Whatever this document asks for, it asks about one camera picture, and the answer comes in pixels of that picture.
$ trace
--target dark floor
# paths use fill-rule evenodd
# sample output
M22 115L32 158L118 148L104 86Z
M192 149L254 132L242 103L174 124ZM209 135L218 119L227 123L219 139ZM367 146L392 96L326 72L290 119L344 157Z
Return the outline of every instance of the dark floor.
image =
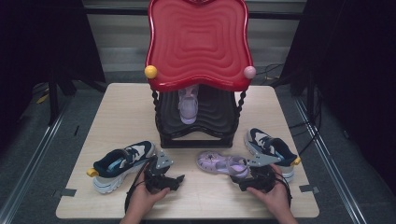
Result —
M140 82L141 79L126 80ZM55 216L59 198L54 197L55 190L64 189L73 170L78 154L91 127L96 110L101 103L103 93L84 85L79 85L75 96L60 96L61 105L65 105L62 123L57 133L42 155L43 160L36 164L37 172L21 201L15 205L15 213L8 215L7 222L2 223L118 223L119 220L62 220ZM19 131L8 150L0 158L0 204L9 203L9 196L18 186L20 177L25 174L25 167L35 155L37 146L48 129L50 117L49 102L36 104L40 96L38 91L32 103L26 109L19 123ZM276 94L289 126L301 123L302 117L291 97L289 86L276 88ZM304 125L291 128L295 145L299 150L310 142L310 135ZM396 220L396 202L394 195L383 183L380 176L362 157L357 145L344 136L344 129L338 120L329 112L325 104L321 107L320 136L323 138L339 172L358 203L366 223L394 223ZM320 214L316 218L301 218L300 223L354 223L348 213L346 203L333 183L323 159L314 143L301 155L308 180L319 189L315 194ZM179 221L150 221L149 223L185 223ZM204 223L215 221L204 220ZM216 220L216 223L276 223L273 220Z

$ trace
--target table top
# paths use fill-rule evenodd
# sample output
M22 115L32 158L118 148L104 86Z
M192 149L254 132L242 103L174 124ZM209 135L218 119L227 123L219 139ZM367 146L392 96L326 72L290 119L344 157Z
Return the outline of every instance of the table top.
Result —
M154 121L155 111L148 84L114 83L97 111L87 139L78 156L67 189L76 189L73 197L63 196L56 215L59 218L122 218L126 192L135 174L109 194L98 193L86 171L107 152L149 140L161 150L160 137ZM177 191L171 191L157 202L145 219L194 218L271 218L266 207L247 191L241 191L227 175L203 172L196 165L197 156L206 150L224 156L239 155L250 159L243 136L249 128L259 128L273 137L279 137L297 153L290 130L273 88L250 86L241 112L238 130L231 148L164 148L175 162L166 176L185 175ZM213 139L205 133L191 133L183 139ZM291 211L296 217L316 217L318 205L312 192L301 192L308 185L303 163L294 167L290 182Z

